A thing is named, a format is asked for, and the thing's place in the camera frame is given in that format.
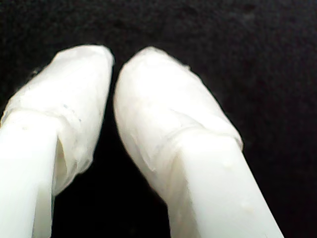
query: black fabric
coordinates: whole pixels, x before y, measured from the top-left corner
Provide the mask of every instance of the black fabric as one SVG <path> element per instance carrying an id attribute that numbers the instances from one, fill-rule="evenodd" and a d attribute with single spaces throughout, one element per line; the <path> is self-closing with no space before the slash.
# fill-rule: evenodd
<path id="1" fill-rule="evenodd" d="M 220 102 L 285 237 L 317 237 L 317 1 L 2 0 L 0 21 L 1 109 L 59 50 L 104 44 L 116 58 L 95 161 L 56 198 L 54 238 L 169 237 L 112 112 L 120 68 L 148 45 L 190 65 Z"/>

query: black carpet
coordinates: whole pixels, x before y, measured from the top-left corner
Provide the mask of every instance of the black carpet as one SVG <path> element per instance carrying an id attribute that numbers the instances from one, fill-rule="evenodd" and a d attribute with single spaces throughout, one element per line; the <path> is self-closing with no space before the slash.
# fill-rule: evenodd
<path id="1" fill-rule="evenodd" d="M 127 156 L 112 112 L 122 65 L 153 45 L 191 66 L 241 132 L 286 238 L 317 237 L 317 1 L 0 0 L 0 106 L 54 54 L 115 55 L 91 168 L 56 198 L 53 238 L 168 238 L 165 204 Z"/>

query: white plastic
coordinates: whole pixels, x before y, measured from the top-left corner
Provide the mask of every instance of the white plastic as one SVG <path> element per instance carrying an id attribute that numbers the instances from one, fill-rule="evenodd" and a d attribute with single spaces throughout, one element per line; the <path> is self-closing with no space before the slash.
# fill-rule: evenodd
<path id="1" fill-rule="evenodd" d="M 53 198 L 93 160 L 113 56 L 59 52 L 8 102 L 0 127 L 0 237 L 51 236 Z"/>
<path id="2" fill-rule="evenodd" d="M 172 238 L 282 238 L 238 131 L 188 66 L 148 47 L 119 74 L 121 140 L 167 203 Z"/>

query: black background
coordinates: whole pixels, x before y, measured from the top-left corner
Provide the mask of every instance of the black background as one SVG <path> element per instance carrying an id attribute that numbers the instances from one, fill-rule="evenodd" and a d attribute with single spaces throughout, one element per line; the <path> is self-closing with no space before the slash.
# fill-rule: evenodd
<path id="1" fill-rule="evenodd" d="M 190 65 L 215 95 L 284 236 L 317 237 L 317 1 L 0 0 L 0 21 L 2 110 L 57 51 L 92 43 L 115 55 L 95 161 L 56 198 L 53 238 L 169 237 L 166 207 L 112 112 L 120 68 L 148 45 Z"/>

